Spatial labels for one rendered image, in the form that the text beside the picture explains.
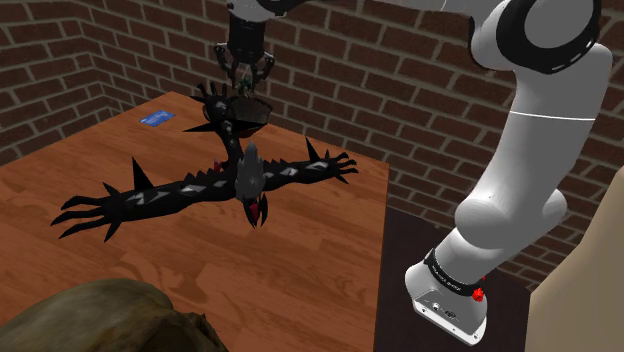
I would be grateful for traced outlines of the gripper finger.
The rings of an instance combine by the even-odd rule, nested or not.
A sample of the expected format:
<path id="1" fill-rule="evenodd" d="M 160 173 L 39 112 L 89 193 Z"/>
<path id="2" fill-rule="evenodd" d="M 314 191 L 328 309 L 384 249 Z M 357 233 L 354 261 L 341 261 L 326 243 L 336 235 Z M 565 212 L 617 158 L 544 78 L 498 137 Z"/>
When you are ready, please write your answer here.
<path id="1" fill-rule="evenodd" d="M 239 60 L 236 57 L 232 57 L 231 60 L 227 58 L 229 49 L 226 43 L 216 43 L 214 46 L 214 53 L 221 69 L 226 73 L 226 76 L 230 80 L 233 89 L 237 87 L 237 70 L 239 67 Z"/>
<path id="2" fill-rule="evenodd" d="M 261 81 L 268 78 L 275 63 L 275 57 L 264 52 L 262 58 L 249 66 L 251 70 L 251 90 L 255 90 L 255 86 Z"/>

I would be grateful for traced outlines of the black faceted plant pot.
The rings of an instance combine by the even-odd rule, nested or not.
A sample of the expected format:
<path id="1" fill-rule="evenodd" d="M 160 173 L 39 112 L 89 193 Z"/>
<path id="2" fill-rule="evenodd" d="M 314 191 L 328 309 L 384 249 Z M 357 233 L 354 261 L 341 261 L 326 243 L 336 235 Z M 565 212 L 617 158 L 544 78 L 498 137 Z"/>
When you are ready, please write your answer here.
<path id="1" fill-rule="evenodd" d="M 273 110 L 269 103 L 255 95 L 249 78 L 236 84 L 236 94 L 231 97 L 231 103 L 237 119 L 252 124 L 240 133 L 241 138 L 248 138 L 265 126 Z"/>

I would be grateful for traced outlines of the blue card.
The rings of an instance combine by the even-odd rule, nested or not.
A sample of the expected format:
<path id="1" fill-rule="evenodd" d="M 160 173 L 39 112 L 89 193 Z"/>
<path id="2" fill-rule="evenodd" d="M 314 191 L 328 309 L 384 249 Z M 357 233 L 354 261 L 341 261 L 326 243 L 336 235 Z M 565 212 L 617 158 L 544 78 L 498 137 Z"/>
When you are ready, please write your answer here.
<path id="1" fill-rule="evenodd" d="M 170 120 L 173 117 L 174 117 L 173 113 L 167 112 L 165 110 L 158 110 L 140 119 L 140 122 L 151 127 L 156 127 Z"/>

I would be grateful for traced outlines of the black winged dragon figure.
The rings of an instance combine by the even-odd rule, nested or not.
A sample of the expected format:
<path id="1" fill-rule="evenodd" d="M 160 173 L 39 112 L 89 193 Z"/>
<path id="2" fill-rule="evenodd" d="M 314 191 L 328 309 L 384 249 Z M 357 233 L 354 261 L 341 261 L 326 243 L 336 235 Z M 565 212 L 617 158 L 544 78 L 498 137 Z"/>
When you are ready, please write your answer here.
<path id="1" fill-rule="evenodd" d="M 319 156 L 311 144 L 309 158 L 304 161 L 265 161 L 253 142 L 243 148 L 240 133 L 258 125 L 236 116 L 233 103 L 239 98 L 229 96 L 226 85 L 220 89 L 214 83 L 194 99 L 203 104 L 207 122 L 196 126 L 194 132 L 214 132 L 221 139 L 228 159 L 205 172 L 189 173 L 184 179 L 155 186 L 140 165 L 132 162 L 134 188 L 120 192 L 109 184 L 106 197 L 76 195 L 61 207 L 63 213 L 51 224 L 78 219 L 80 222 L 65 230 L 64 237 L 86 229 L 106 225 L 106 237 L 111 238 L 124 222 L 175 214 L 199 202 L 221 202 L 236 199 L 241 202 L 248 222 L 263 225 L 268 216 L 266 194 L 290 183 L 314 184 L 331 178 L 343 182 L 348 173 L 355 173 L 357 162 L 343 152 L 336 157 Z"/>

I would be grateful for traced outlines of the brown wooden table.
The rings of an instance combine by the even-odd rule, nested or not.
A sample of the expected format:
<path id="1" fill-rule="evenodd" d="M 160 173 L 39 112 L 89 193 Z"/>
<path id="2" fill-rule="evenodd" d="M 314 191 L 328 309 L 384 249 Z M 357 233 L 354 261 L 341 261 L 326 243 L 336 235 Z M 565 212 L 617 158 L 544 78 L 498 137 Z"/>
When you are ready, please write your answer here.
<path id="1" fill-rule="evenodd" d="M 140 119 L 173 113 L 151 127 Z M 264 226 L 236 201 L 64 237 L 52 225 L 75 195 L 154 184 L 209 168 L 219 138 L 194 132 L 195 100 L 170 92 L 0 167 L 0 325 L 53 294 L 103 278 L 152 284 L 205 314 L 230 352 L 372 352 L 389 168 L 365 156 L 343 182 L 268 196 Z"/>

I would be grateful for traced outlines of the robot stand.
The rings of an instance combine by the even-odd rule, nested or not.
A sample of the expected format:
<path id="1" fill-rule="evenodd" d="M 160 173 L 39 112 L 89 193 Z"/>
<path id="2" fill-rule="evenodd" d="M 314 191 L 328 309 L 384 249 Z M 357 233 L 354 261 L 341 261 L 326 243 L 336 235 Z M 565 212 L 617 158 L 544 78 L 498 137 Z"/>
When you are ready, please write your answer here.
<path id="1" fill-rule="evenodd" d="M 487 326 L 478 344 L 466 345 L 414 311 L 405 271 L 442 239 L 430 223 L 386 210 L 374 352 L 525 352 L 530 292 L 497 269 L 486 276 Z"/>

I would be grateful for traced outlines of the brown lumpy sack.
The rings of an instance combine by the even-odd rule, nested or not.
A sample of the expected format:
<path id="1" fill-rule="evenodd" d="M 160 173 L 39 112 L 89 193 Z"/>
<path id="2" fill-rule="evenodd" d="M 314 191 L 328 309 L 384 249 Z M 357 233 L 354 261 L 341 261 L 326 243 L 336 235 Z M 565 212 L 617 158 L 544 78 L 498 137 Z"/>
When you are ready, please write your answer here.
<path id="1" fill-rule="evenodd" d="M 0 326 L 0 352 L 229 352 L 205 315 L 155 286 L 102 279 L 59 292 Z"/>

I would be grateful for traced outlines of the beige block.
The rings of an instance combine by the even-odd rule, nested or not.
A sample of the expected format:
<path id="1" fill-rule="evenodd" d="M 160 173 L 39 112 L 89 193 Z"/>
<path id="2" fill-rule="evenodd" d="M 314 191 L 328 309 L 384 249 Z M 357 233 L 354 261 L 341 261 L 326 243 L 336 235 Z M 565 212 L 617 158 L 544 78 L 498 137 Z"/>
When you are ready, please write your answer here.
<path id="1" fill-rule="evenodd" d="M 624 167 L 581 242 L 532 292 L 525 352 L 624 352 Z"/>

